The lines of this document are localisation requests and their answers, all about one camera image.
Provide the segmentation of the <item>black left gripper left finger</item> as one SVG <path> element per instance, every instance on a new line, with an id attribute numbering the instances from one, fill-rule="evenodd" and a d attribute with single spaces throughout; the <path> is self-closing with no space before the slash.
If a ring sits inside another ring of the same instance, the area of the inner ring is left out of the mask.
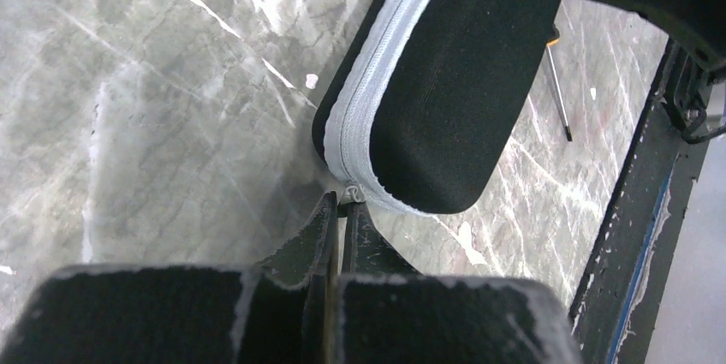
<path id="1" fill-rule="evenodd" d="M 290 288 L 306 286 L 317 276 L 328 279 L 336 274 L 337 207 L 336 193 L 324 194 L 297 234 L 258 265 L 274 280 Z"/>

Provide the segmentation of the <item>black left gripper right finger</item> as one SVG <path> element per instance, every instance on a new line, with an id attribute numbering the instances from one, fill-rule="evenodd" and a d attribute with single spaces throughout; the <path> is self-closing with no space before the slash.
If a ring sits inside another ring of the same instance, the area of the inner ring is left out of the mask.
<path id="1" fill-rule="evenodd" d="M 340 205 L 346 219 L 342 241 L 343 273 L 418 275 L 416 270 L 378 231 L 366 203 Z"/>

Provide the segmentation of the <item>black umbrella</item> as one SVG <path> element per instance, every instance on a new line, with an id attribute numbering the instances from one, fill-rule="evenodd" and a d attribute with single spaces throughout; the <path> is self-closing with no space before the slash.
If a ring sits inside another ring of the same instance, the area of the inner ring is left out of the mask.
<path id="1" fill-rule="evenodd" d="M 466 211 L 526 102 L 561 0 L 372 0 L 312 125 L 342 184 L 384 209 Z"/>

